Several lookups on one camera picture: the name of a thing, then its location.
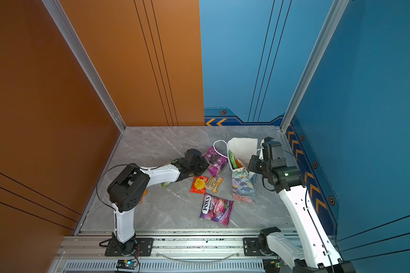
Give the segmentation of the purple grape snack bag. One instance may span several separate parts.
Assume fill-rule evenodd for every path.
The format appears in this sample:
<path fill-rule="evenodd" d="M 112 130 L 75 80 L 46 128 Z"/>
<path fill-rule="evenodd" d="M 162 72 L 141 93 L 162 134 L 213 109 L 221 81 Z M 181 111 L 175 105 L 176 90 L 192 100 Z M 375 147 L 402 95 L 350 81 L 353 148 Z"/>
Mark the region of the purple grape snack bag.
<path fill-rule="evenodd" d="M 210 147 L 203 155 L 206 162 L 209 164 L 208 170 L 211 176 L 215 177 L 223 170 L 228 162 L 225 156 L 219 154 L 213 147 Z"/>

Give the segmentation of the green Lays chips bag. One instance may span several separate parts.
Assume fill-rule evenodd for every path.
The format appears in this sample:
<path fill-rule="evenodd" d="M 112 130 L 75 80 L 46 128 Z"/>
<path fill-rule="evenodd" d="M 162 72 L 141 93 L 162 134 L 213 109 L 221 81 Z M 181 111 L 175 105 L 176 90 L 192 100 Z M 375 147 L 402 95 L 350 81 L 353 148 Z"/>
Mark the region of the green Lays chips bag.
<path fill-rule="evenodd" d="M 228 158 L 232 169 L 238 169 L 237 159 L 231 150 L 228 150 Z"/>

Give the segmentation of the floral paper gift bag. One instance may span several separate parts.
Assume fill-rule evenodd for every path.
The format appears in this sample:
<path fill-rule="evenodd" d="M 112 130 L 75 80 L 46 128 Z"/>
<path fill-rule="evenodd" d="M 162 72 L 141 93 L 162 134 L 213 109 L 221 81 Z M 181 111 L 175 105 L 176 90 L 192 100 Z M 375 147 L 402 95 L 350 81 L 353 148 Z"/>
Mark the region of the floral paper gift bag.
<path fill-rule="evenodd" d="M 257 138 L 232 138 L 228 142 L 219 139 L 213 143 L 213 148 L 228 159 L 231 170 L 232 195 L 234 200 L 254 203 L 256 197 L 256 176 L 247 167 L 251 156 L 257 155 Z M 232 169 L 228 158 L 231 150 L 237 159 L 244 163 L 244 168 Z"/>

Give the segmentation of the green white snack packet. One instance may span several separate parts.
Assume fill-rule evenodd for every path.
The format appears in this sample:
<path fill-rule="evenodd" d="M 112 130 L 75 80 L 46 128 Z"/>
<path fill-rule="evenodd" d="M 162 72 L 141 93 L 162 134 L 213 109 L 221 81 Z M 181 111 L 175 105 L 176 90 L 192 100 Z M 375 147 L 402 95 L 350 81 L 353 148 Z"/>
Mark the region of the green white snack packet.
<path fill-rule="evenodd" d="M 169 184 L 171 184 L 171 182 L 164 182 L 161 184 L 161 187 L 165 188 L 167 187 Z"/>

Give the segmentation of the orange white snack bag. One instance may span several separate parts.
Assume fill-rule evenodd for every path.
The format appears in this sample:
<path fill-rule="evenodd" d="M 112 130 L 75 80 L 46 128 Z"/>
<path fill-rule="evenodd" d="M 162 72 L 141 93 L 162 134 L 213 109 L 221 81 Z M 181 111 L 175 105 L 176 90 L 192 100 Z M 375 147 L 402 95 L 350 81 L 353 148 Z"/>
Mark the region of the orange white snack bag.
<path fill-rule="evenodd" d="M 237 168 L 244 168 L 244 163 L 240 159 L 236 159 Z"/>

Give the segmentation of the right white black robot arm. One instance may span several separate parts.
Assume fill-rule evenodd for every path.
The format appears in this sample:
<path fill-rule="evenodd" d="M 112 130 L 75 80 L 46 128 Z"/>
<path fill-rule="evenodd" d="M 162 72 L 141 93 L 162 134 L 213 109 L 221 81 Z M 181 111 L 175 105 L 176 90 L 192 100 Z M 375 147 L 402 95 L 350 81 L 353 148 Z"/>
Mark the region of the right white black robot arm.
<path fill-rule="evenodd" d="M 264 160 L 253 155 L 248 170 L 262 175 L 284 202 L 295 225 L 301 248 L 276 229 L 265 234 L 266 248 L 277 254 L 294 273 L 354 273 L 353 264 L 342 259 L 326 234 L 310 199 L 309 187 L 296 166 L 282 159 Z"/>

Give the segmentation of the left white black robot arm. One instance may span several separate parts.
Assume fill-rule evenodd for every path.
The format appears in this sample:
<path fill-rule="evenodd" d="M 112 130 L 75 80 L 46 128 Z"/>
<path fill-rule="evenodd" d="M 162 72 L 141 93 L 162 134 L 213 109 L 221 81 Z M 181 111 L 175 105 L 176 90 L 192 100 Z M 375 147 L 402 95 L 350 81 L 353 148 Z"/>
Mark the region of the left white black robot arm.
<path fill-rule="evenodd" d="M 115 229 L 108 241 L 106 256 L 138 254 L 134 211 L 147 188 L 175 183 L 205 172 L 209 164 L 200 151 L 190 149 L 184 157 L 159 167 L 128 164 L 107 188 L 115 215 Z"/>

